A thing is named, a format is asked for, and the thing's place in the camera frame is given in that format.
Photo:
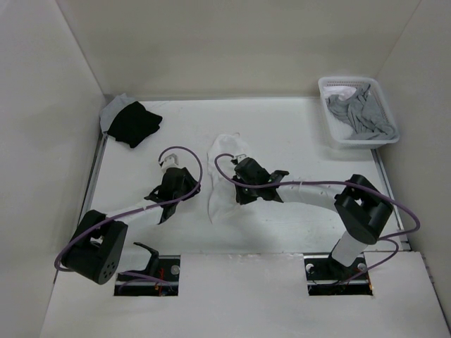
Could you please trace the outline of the white tank top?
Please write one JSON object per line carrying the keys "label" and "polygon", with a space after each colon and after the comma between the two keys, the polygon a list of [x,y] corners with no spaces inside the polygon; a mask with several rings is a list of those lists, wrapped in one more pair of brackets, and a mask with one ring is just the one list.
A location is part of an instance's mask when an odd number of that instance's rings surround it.
{"label": "white tank top", "polygon": [[241,206],[235,201],[235,187],[227,181],[215,166],[215,158],[221,154],[252,155],[249,144],[240,133],[220,134],[207,151],[207,171],[212,181],[208,202],[208,216],[212,224],[251,223],[255,220],[252,207]]}

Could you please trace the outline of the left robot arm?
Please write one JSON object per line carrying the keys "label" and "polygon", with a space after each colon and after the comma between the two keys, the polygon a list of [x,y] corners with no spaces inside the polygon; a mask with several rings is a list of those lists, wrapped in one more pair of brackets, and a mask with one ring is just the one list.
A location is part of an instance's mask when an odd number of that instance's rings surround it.
{"label": "left robot arm", "polygon": [[130,223],[160,225],[175,213],[181,201],[199,192],[200,180],[194,179],[186,167],[167,169],[161,184],[144,198],[143,206],[137,204],[110,216],[96,210],[86,212],[56,259],[56,267],[105,284],[118,268]]}

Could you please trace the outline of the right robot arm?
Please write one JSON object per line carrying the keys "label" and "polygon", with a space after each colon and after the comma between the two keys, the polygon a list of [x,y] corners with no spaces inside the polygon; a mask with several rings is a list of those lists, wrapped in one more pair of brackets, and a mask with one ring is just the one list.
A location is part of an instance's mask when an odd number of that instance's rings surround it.
{"label": "right robot arm", "polygon": [[239,155],[231,160],[235,175],[235,199],[245,205],[261,198],[278,203],[301,203],[336,212],[345,226],[327,260],[328,273],[344,278],[352,271],[357,256],[374,245],[393,212],[393,205],[368,192],[376,188],[362,175],[354,174],[347,183],[364,189],[346,186],[341,192],[330,185],[291,184],[288,171],[269,173],[256,160]]}

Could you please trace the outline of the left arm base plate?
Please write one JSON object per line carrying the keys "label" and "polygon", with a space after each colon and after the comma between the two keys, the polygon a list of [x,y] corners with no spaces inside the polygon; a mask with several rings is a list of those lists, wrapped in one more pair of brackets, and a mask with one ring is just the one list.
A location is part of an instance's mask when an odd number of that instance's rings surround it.
{"label": "left arm base plate", "polygon": [[118,274],[114,296],[177,296],[180,281],[180,256],[150,258],[144,270]]}

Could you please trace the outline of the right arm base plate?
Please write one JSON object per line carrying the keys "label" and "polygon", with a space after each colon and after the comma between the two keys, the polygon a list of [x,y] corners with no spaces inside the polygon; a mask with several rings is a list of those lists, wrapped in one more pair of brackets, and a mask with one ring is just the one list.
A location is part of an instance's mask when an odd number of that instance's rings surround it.
{"label": "right arm base plate", "polygon": [[372,296],[369,274],[364,273],[348,280],[366,269],[361,254],[350,267],[337,263],[327,255],[304,257],[307,291],[310,296]]}

